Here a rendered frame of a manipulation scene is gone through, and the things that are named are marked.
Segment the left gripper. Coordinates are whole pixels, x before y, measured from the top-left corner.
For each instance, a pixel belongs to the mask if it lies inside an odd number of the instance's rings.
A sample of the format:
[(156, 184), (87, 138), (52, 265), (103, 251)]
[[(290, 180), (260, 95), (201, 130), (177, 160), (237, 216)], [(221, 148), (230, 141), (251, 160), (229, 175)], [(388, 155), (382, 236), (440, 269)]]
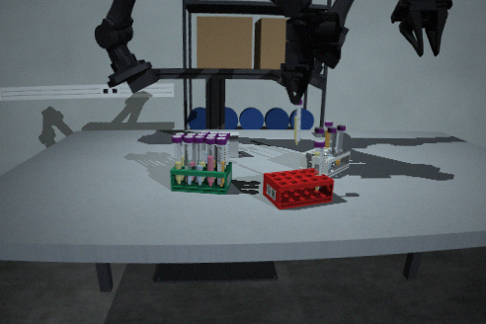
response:
[(447, 10), (451, 7), (452, 0), (399, 0), (391, 15), (391, 23), (401, 22), (400, 33), (413, 45), (420, 57), (424, 54), (422, 28), (425, 29), (433, 54), (437, 56), (440, 53)]

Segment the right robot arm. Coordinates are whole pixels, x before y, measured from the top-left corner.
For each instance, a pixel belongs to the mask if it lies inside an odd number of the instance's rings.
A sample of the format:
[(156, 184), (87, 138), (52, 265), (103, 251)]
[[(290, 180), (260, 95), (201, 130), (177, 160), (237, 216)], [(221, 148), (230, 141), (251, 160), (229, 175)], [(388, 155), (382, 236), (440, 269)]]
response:
[[(286, 41), (338, 42), (340, 37), (339, 14), (336, 12), (309, 11), (312, 0), (270, 0), (284, 9)], [(107, 18), (95, 30), (97, 44), (104, 48), (112, 61), (112, 78), (145, 62), (130, 53), (127, 43), (133, 37), (131, 12), (135, 0), (114, 0)], [(299, 17), (299, 18), (298, 18)], [(123, 28), (124, 27), (124, 28)], [(334, 69), (341, 59), (341, 44), (299, 44), (299, 64), (314, 64), (315, 58)], [(322, 48), (321, 48), (322, 47)], [(135, 62), (135, 63), (134, 63)]]

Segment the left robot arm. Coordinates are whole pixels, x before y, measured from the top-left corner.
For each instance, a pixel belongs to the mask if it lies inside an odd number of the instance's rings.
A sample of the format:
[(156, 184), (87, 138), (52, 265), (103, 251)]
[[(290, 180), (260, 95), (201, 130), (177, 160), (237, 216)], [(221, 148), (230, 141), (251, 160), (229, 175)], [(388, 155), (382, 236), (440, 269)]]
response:
[[(333, 44), (341, 44), (343, 46), (343, 44), (345, 42), (346, 35), (347, 35), (349, 29), (344, 27), (344, 25), (345, 25), (345, 21), (346, 21), (348, 12), (349, 12), (353, 2), (354, 2), (354, 0), (335, 0), (332, 8), (330, 9), (330, 11), (328, 11), (328, 12), (336, 12), (336, 13), (339, 14), (340, 31), (341, 31), (340, 37), (339, 37), (339, 41), (337, 43), (333, 43)], [(313, 42), (311, 39), (309, 39), (309, 43), (330, 43), (330, 42)], [(318, 79), (319, 81), (321, 81), (322, 83), (324, 83), (325, 78), (320, 76), (320, 73), (323, 69), (323, 66), (321, 65), (321, 63), (322, 62), (320, 62), (319, 60), (317, 60), (314, 57), (314, 70), (313, 70), (312, 77), (314, 77), (314, 78)]]

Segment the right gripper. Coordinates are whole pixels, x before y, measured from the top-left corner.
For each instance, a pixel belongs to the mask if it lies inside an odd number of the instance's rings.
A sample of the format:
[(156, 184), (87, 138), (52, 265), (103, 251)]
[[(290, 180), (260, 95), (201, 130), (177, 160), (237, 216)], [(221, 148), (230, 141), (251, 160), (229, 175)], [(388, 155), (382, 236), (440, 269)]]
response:
[[(292, 104), (294, 105), (299, 104), (309, 82), (312, 79), (313, 70), (314, 70), (314, 64), (299, 64), (299, 44), (301, 42), (309, 43), (308, 40), (285, 42), (285, 60), (284, 63), (281, 63), (281, 78), (283, 80), (287, 94), (289, 93), (288, 96), (290, 96), (289, 98), (291, 99), (290, 102), (292, 102)], [(287, 64), (299, 64), (299, 65), (287, 65)], [(295, 67), (295, 66), (299, 66), (299, 67)], [(300, 72), (292, 72), (291, 70), (300, 71)], [(290, 81), (300, 81), (295, 97), (293, 94)]]

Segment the orange tube with purple cap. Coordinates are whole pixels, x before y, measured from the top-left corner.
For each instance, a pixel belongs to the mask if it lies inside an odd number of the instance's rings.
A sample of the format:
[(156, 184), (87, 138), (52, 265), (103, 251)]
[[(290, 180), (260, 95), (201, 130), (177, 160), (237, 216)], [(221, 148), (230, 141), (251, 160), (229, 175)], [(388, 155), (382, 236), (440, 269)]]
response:
[(326, 130), (325, 130), (325, 148), (328, 148), (328, 136), (329, 136), (329, 132), (327, 132), (327, 129), (328, 129), (328, 127), (333, 126), (333, 122), (332, 121), (325, 121), (325, 126), (326, 126)]

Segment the green tube rack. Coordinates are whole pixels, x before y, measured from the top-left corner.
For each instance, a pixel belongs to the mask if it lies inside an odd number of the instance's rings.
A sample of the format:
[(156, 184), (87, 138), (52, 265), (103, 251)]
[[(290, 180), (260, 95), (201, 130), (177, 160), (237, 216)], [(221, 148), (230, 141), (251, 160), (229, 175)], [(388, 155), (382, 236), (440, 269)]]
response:
[[(177, 184), (175, 175), (201, 176), (206, 178), (204, 178), (204, 181), (202, 182), (201, 186), (199, 186), (198, 182), (196, 182), (196, 177), (190, 185), (188, 185), (188, 183), (185, 182), (185, 177), (184, 177), (184, 181), (181, 181), (181, 184)], [(232, 182), (232, 162), (229, 162), (229, 164), (226, 165), (224, 172), (217, 172), (217, 164), (215, 165), (214, 171), (208, 171), (206, 164), (205, 167), (203, 167), (203, 170), (201, 171), (197, 171), (196, 166), (193, 167), (193, 170), (186, 170), (185, 166), (182, 166), (182, 169), (178, 170), (175, 169), (174, 166), (170, 170), (170, 177), (171, 177), (171, 191), (226, 195), (230, 187), (230, 184)], [(208, 185), (207, 177), (216, 177), (212, 186)], [(223, 187), (220, 187), (217, 184), (217, 178), (224, 178)]]

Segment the red tube rack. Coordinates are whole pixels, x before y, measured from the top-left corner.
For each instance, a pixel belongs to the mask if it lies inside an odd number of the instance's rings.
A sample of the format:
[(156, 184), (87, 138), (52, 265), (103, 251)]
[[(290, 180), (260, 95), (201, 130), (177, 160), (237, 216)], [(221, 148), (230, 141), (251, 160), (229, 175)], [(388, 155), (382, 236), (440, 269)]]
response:
[(263, 195), (278, 209), (331, 202), (333, 188), (334, 180), (314, 168), (264, 173)]

